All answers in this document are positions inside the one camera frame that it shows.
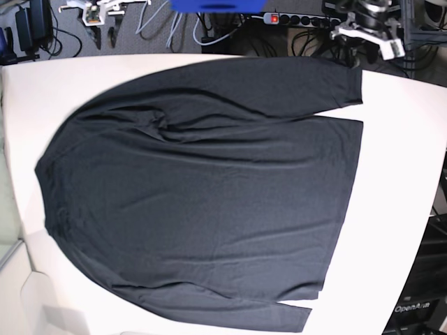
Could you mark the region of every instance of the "white tabletop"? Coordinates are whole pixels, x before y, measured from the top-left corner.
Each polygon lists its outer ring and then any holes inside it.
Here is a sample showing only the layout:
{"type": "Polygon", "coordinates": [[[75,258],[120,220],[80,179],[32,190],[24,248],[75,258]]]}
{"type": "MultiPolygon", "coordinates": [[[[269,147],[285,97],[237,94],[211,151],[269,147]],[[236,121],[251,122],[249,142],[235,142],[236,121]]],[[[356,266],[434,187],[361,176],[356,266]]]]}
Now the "white tabletop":
{"type": "MultiPolygon", "coordinates": [[[[36,271],[47,274],[74,334],[251,334],[173,322],[93,284],[44,228],[34,167],[77,107],[127,80],[216,55],[131,55],[42,61],[3,68],[6,156],[36,271]]],[[[358,171],[324,289],[304,334],[380,334],[413,264],[447,143],[447,89],[364,71],[363,105],[322,113],[364,122],[358,171]]]]}

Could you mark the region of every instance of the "power strip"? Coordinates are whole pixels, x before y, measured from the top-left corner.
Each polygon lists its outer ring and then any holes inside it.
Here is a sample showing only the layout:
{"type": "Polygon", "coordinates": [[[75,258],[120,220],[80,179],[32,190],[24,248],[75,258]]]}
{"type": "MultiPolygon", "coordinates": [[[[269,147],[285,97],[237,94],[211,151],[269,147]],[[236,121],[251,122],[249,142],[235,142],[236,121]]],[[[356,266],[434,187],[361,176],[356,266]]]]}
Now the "power strip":
{"type": "Polygon", "coordinates": [[[263,18],[265,24],[303,28],[334,28],[342,23],[336,17],[306,14],[264,13],[259,18],[263,18]]]}

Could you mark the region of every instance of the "blue object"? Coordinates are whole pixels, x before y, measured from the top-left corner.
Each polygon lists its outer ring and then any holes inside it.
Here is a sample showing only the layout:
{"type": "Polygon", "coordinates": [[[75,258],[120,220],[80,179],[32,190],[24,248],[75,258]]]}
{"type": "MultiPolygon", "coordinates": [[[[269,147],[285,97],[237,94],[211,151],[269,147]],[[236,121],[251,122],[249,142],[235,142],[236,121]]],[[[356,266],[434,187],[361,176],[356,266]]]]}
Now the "blue object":
{"type": "Polygon", "coordinates": [[[259,13],[265,0],[171,0],[182,13],[259,13]]]}
{"type": "Polygon", "coordinates": [[[3,33],[3,29],[0,28],[0,55],[5,54],[8,51],[8,44],[5,39],[5,34],[3,33]]]}

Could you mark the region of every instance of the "cable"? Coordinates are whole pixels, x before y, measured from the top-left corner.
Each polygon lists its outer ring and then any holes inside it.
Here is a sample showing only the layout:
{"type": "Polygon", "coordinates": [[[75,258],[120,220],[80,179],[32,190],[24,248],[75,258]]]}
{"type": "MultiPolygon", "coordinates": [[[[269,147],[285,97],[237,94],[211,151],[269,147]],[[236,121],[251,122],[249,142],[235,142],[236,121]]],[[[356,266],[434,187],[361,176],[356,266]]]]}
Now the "cable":
{"type": "Polygon", "coordinates": [[[425,58],[427,58],[427,56],[430,54],[430,52],[432,51],[432,46],[429,46],[426,53],[424,53],[424,55],[421,58],[418,59],[403,59],[404,62],[406,63],[417,63],[419,61],[424,60],[425,58]]]}
{"type": "Polygon", "coordinates": [[[170,26],[170,34],[169,34],[168,40],[166,41],[166,49],[169,49],[170,46],[172,45],[175,31],[177,30],[177,28],[180,24],[180,21],[182,21],[182,17],[183,17],[183,13],[180,13],[180,14],[178,12],[175,13],[173,23],[170,26]]]}
{"type": "Polygon", "coordinates": [[[443,7],[443,10],[444,12],[442,13],[441,21],[439,21],[439,29],[443,29],[446,26],[445,21],[446,21],[447,8],[443,7]]]}
{"type": "Polygon", "coordinates": [[[408,78],[408,79],[410,79],[410,76],[408,75],[408,73],[403,69],[403,68],[400,68],[399,66],[397,66],[396,64],[394,64],[394,63],[389,63],[393,68],[396,68],[397,70],[399,70],[400,72],[402,72],[402,73],[404,73],[404,75],[405,75],[405,77],[406,78],[408,78]]]}
{"type": "Polygon", "coordinates": [[[235,32],[236,32],[236,31],[243,25],[243,23],[239,24],[233,31],[227,33],[226,35],[224,35],[224,36],[222,36],[222,37],[220,37],[220,38],[218,38],[218,39],[216,39],[216,40],[213,40],[213,41],[208,42],[208,43],[202,43],[202,42],[200,42],[200,41],[197,39],[197,37],[196,37],[197,27],[198,27],[198,24],[199,24],[199,23],[200,23],[200,20],[197,19],[196,25],[194,26],[194,29],[193,29],[193,39],[194,39],[194,41],[195,41],[197,44],[199,44],[199,45],[201,45],[201,46],[203,46],[203,47],[207,47],[208,45],[217,44],[217,43],[219,43],[219,42],[225,40],[226,38],[232,36],[232,35],[233,35],[233,34],[234,34],[234,33],[235,33],[235,32]]]}
{"type": "Polygon", "coordinates": [[[271,57],[278,57],[278,53],[277,53],[277,51],[275,50],[275,48],[273,47],[273,45],[271,45],[268,41],[266,41],[266,39],[264,39],[263,37],[261,37],[261,36],[259,36],[259,35],[256,35],[256,36],[254,36],[254,37],[257,38],[257,39],[263,44],[263,46],[266,47],[266,49],[267,49],[267,51],[268,51],[268,54],[269,54],[271,57]]]}
{"type": "Polygon", "coordinates": [[[430,67],[432,65],[433,61],[436,59],[438,50],[439,50],[439,48],[437,47],[436,50],[432,53],[432,58],[425,65],[423,65],[419,68],[406,68],[404,66],[399,66],[397,64],[394,64],[394,65],[402,70],[411,71],[411,72],[425,70],[426,68],[430,67]]]}
{"type": "Polygon", "coordinates": [[[231,13],[231,14],[225,13],[225,19],[218,20],[217,14],[211,13],[210,14],[210,22],[211,22],[211,25],[214,28],[214,30],[220,32],[221,30],[227,30],[228,25],[230,25],[230,26],[233,25],[236,15],[237,15],[236,13],[231,13]]]}
{"type": "Polygon", "coordinates": [[[144,6],[141,8],[140,20],[138,21],[138,26],[137,26],[137,30],[135,30],[135,35],[138,35],[160,13],[160,10],[162,10],[163,7],[168,4],[168,2],[169,2],[169,0],[166,0],[165,2],[163,2],[161,4],[161,6],[159,7],[159,9],[157,9],[155,11],[155,13],[152,14],[152,16],[146,21],[146,23],[141,25],[142,19],[143,19],[143,16],[145,15],[146,7],[147,7],[147,1],[145,1],[144,6]]]}
{"type": "Polygon", "coordinates": [[[301,31],[300,33],[297,33],[294,37],[293,37],[293,39],[292,39],[292,45],[291,45],[291,48],[292,48],[292,54],[293,54],[293,56],[297,56],[297,54],[296,54],[296,52],[295,52],[295,43],[296,43],[296,41],[297,40],[299,40],[300,38],[302,38],[302,37],[304,37],[304,36],[307,36],[307,40],[309,40],[309,35],[310,34],[313,34],[313,32],[311,32],[309,29],[307,30],[307,31],[301,31]]]}
{"type": "Polygon", "coordinates": [[[197,17],[199,18],[200,22],[202,23],[202,27],[203,27],[203,29],[204,29],[205,31],[211,31],[211,30],[212,30],[212,27],[210,27],[210,28],[207,27],[207,25],[206,25],[206,23],[205,23],[205,18],[202,17],[202,16],[200,15],[200,13],[196,13],[196,15],[197,15],[197,17]]]}
{"type": "Polygon", "coordinates": [[[306,51],[306,47],[308,46],[308,44],[311,43],[316,38],[317,38],[317,35],[315,35],[314,37],[306,40],[306,43],[301,47],[300,56],[304,55],[304,53],[306,51]]]}
{"type": "Polygon", "coordinates": [[[61,32],[61,33],[63,33],[63,34],[66,34],[66,35],[69,35],[69,36],[71,36],[71,37],[73,37],[73,38],[76,38],[76,40],[79,42],[79,49],[78,49],[77,52],[72,56],[72,58],[77,57],[77,56],[81,53],[81,51],[82,51],[82,41],[81,41],[81,39],[80,39],[79,37],[77,37],[74,33],[71,33],[71,32],[69,32],[69,31],[60,29],[60,28],[59,28],[59,21],[57,20],[56,14],[54,14],[53,8],[52,8],[51,6],[50,6],[50,10],[51,10],[52,16],[53,16],[53,18],[54,18],[54,20],[55,20],[55,22],[56,22],[56,26],[53,27],[53,29],[56,31],[56,34],[53,35],[53,38],[54,38],[54,48],[53,48],[53,51],[52,51],[52,52],[50,52],[49,49],[46,48],[46,47],[41,47],[41,49],[42,49],[43,51],[47,52],[47,53],[50,55],[50,58],[49,58],[49,59],[51,59],[52,57],[57,57],[57,56],[59,56],[59,55],[62,53],[63,45],[62,45],[62,42],[57,38],[57,33],[58,33],[58,32],[61,32]],[[59,44],[59,50],[55,51],[55,50],[56,50],[56,44],[57,44],[57,43],[59,44]]]}
{"type": "Polygon", "coordinates": [[[57,30],[57,31],[60,31],[61,33],[67,34],[67,35],[69,35],[69,36],[71,36],[71,37],[74,37],[74,38],[76,38],[76,39],[78,40],[78,42],[79,42],[79,49],[78,49],[77,52],[72,56],[72,58],[75,58],[75,57],[79,56],[79,54],[80,54],[81,51],[82,51],[82,41],[81,41],[81,39],[80,39],[79,37],[77,37],[74,33],[71,33],[71,32],[69,32],[69,31],[66,31],[66,30],[63,30],[63,29],[60,29],[60,28],[55,28],[55,27],[53,27],[53,29],[54,29],[54,30],[57,30]]]}
{"type": "MultiPolygon", "coordinates": [[[[56,29],[59,28],[59,20],[56,17],[56,14],[54,14],[53,8],[50,5],[50,10],[51,10],[51,15],[53,16],[55,22],[56,22],[56,29]]],[[[56,30],[56,34],[53,36],[54,37],[54,48],[53,51],[51,53],[48,52],[48,54],[50,55],[50,57],[48,58],[48,60],[50,60],[53,56],[59,56],[62,53],[62,42],[57,38],[57,33],[58,31],[56,30]],[[57,43],[59,43],[59,50],[56,52],[56,46],[57,43]]]]}
{"type": "Polygon", "coordinates": [[[250,44],[251,48],[252,48],[252,49],[254,50],[254,52],[256,53],[256,56],[260,57],[261,55],[259,54],[258,49],[256,49],[256,47],[254,46],[253,41],[251,40],[250,37],[248,37],[248,41],[249,41],[249,44],[250,44]]]}
{"type": "Polygon", "coordinates": [[[440,45],[440,44],[446,44],[446,42],[445,42],[445,41],[435,41],[435,40],[430,40],[430,39],[428,38],[428,39],[426,39],[426,40],[416,40],[416,41],[414,41],[414,42],[408,43],[408,44],[404,45],[404,49],[405,49],[405,52],[413,52],[414,50],[417,50],[417,49],[419,49],[419,48],[421,48],[421,47],[425,47],[426,45],[440,45]],[[406,49],[406,47],[407,47],[408,45],[416,44],[416,43],[423,43],[423,44],[422,44],[422,45],[419,45],[418,47],[415,47],[415,48],[412,49],[412,50],[407,50],[407,49],[406,49]]]}

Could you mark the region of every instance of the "white cable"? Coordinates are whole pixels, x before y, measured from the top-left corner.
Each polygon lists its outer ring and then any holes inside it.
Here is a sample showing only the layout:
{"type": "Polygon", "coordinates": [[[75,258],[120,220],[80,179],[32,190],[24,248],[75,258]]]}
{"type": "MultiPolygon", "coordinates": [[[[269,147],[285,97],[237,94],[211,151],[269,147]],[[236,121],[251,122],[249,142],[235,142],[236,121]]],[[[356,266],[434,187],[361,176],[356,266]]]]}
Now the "white cable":
{"type": "Polygon", "coordinates": [[[177,30],[178,26],[180,25],[180,21],[182,21],[182,18],[183,18],[183,13],[180,13],[180,15],[178,12],[175,13],[173,23],[170,26],[170,34],[169,34],[168,40],[166,41],[166,49],[170,48],[170,45],[173,42],[174,33],[177,30]]]}
{"type": "Polygon", "coordinates": [[[197,27],[198,27],[199,22],[200,22],[200,19],[197,19],[196,25],[194,26],[194,29],[193,29],[193,38],[194,38],[194,41],[195,41],[197,44],[202,45],[203,47],[207,47],[208,45],[213,45],[213,44],[219,43],[220,41],[222,41],[222,40],[224,40],[224,39],[230,37],[231,35],[233,35],[233,34],[240,28],[240,26],[242,26],[242,23],[240,23],[240,24],[235,28],[235,30],[231,31],[230,33],[227,33],[226,35],[224,35],[224,36],[222,36],[222,37],[220,37],[220,38],[218,38],[218,39],[216,39],[216,40],[213,40],[212,42],[202,43],[202,42],[200,42],[200,41],[197,39],[197,37],[196,37],[196,32],[197,32],[197,27]]]}
{"type": "Polygon", "coordinates": [[[135,31],[135,35],[138,35],[156,16],[158,13],[160,13],[160,10],[163,9],[164,6],[166,6],[166,4],[169,2],[169,0],[166,0],[165,2],[163,2],[160,6],[159,9],[156,10],[156,12],[154,14],[152,14],[152,16],[146,21],[146,23],[142,24],[142,17],[145,14],[146,11],[146,7],[147,7],[147,1],[145,1],[145,5],[142,7],[141,9],[141,14],[140,14],[140,21],[138,22],[138,27],[137,30],[135,31]]]}

